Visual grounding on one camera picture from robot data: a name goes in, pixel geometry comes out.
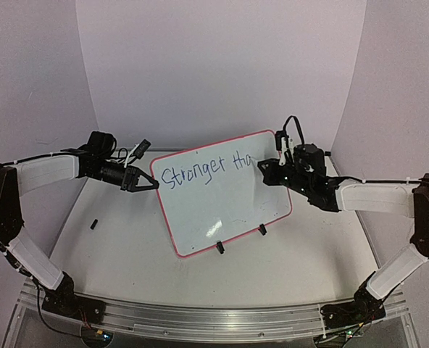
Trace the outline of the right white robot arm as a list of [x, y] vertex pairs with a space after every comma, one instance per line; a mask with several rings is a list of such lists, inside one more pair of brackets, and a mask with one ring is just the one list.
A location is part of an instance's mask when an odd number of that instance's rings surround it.
[[268, 186], [285, 186], [326, 212], [383, 212], [411, 218], [409, 244], [373, 272], [353, 299], [321, 309], [327, 328], [367, 323], [385, 315], [383, 303], [413, 272], [429, 262], [429, 173], [418, 181], [374, 180], [328, 176], [324, 152], [313, 144], [284, 146], [277, 159], [257, 167]]

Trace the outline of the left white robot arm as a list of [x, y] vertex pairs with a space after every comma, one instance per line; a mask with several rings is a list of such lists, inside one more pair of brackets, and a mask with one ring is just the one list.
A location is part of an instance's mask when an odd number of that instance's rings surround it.
[[78, 147], [0, 163], [0, 252], [18, 272], [43, 289], [43, 309], [70, 318], [99, 321], [104, 303], [75, 293], [75, 282], [56, 266], [30, 237], [22, 216], [22, 197], [62, 181], [89, 178], [136, 193], [159, 187], [157, 180], [134, 166], [151, 146], [146, 139], [125, 157], [117, 157], [117, 140], [94, 131]]

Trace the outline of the black marker cap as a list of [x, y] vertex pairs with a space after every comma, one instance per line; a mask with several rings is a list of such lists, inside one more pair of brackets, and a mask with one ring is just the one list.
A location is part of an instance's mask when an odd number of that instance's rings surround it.
[[93, 230], [96, 227], [97, 223], [98, 223], [98, 220], [94, 219], [91, 226], [90, 226], [90, 229]]

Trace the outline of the pink framed whiteboard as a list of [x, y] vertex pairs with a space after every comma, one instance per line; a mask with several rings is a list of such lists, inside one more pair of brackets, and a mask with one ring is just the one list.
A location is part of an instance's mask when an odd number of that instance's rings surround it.
[[288, 217], [283, 186], [267, 186], [252, 158], [277, 159], [272, 130], [261, 130], [151, 161], [175, 253], [192, 257]]

